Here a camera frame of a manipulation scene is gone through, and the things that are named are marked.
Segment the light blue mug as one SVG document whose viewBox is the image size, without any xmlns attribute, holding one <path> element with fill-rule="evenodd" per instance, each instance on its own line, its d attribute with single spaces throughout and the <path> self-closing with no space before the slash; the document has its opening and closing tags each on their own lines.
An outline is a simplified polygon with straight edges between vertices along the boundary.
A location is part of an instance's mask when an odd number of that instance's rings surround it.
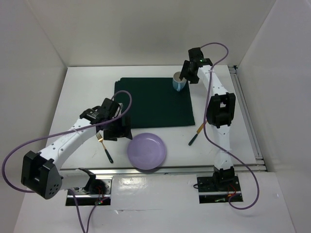
<svg viewBox="0 0 311 233">
<path fill-rule="evenodd" d="M 186 85 L 187 80 L 185 78 L 180 79 L 181 72 L 176 72 L 173 75 L 173 88 L 177 92 L 180 92 Z"/>
</svg>

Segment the purple plate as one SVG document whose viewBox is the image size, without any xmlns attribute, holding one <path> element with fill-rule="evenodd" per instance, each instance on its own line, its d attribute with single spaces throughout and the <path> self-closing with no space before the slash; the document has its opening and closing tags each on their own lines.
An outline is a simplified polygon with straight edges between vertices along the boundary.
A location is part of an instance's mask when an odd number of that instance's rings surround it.
<svg viewBox="0 0 311 233">
<path fill-rule="evenodd" d="M 151 170 L 159 167 L 166 159 L 164 141 L 153 133 L 141 133 L 133 137 L 127 146 L 127 157 L 135 168 Z"/>
</svg>

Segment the dark green cloth napkin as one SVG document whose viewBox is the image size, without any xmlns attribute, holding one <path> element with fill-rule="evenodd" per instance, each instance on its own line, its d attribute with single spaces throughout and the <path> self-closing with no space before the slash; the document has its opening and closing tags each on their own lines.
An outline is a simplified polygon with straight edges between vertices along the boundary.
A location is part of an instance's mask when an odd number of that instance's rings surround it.
<svg viewBox="0 0 311 233">
<path fill-rule="evenodd" d="M 189 85 L 173 88 L 172 78 L 126 78 L 115 82 L 114 92 L 127 91 L 132 129 L 184 127 L 195 124 Z"/>
</svg>

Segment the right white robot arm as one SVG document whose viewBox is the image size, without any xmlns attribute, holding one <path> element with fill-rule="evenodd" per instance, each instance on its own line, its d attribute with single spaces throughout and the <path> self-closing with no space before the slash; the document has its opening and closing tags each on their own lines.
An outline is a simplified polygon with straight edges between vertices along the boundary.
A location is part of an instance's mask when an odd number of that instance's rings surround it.
<svg viewBox="0 0 311 233">
<path fill-rule="evenodd" d="M 185 60 L 181 77 L 190 83 L 202 81 L 209 91 L 205 121 L 213 129 L 213 142 L 219 148 L 214 162 L 212 185 L 224 190 L 235 177 L 234 165 L 230 154 L 229 131 L 235 112 L 236 96 L 223 86 L 213 71 L 212 62 L 205 58 L 199 47 L 188 50 L 189 60 Z"/>
</svg>

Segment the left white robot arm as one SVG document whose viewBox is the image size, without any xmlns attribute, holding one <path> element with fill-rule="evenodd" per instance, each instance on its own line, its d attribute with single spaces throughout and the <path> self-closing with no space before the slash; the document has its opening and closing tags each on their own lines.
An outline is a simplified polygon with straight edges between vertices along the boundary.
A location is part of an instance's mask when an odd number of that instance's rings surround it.
<svg viewBox="0 0 311 233">
<path fill-rule="evenodd" d="M 99 131 L 104 140 L 133 138 L 130 116 L 121 112 L 119 103 L 106 98 L 102 105 L 85 110 L 71 129 L 52 144 L 39 152 L 29 151 L 23 158 L 21 183 L 46 200 L 60 190 L 79 188 L 89 194 L 98 187 L 104 188 L 86 168 L 60 171 L 65 161 Z"/>
</svg>

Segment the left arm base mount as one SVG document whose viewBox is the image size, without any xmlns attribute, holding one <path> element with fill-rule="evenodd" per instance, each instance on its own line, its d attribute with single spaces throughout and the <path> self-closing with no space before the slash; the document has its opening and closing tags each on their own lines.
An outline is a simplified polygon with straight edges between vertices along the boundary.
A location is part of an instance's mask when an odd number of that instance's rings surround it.
<svg viewBox="0 0 311 233">
<path fill-rule="evenodd" d="M 62 189 L 70 189 L 79 206 L 110 205 L 112 176 L 95 175 L 93 178 L 86 176 L 74 176 L 63 180 Z"/>
</svg>

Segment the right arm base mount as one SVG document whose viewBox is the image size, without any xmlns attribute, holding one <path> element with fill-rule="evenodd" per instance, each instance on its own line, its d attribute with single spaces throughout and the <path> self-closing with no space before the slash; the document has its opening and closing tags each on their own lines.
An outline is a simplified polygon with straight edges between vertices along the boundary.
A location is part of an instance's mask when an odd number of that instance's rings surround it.
<svg viewBox="0 0 311 233">
<path fill-rule="evenodd" d="M 234 177 L 233 181 L 223 187 L 216 187 L 212 177 L 197 177 L 197 183 L 193 188 L 198 190 L 200 204 L 225 203 L 231 197 L 232 202 L 243 202 L 239 178 Z"/>
</svg>

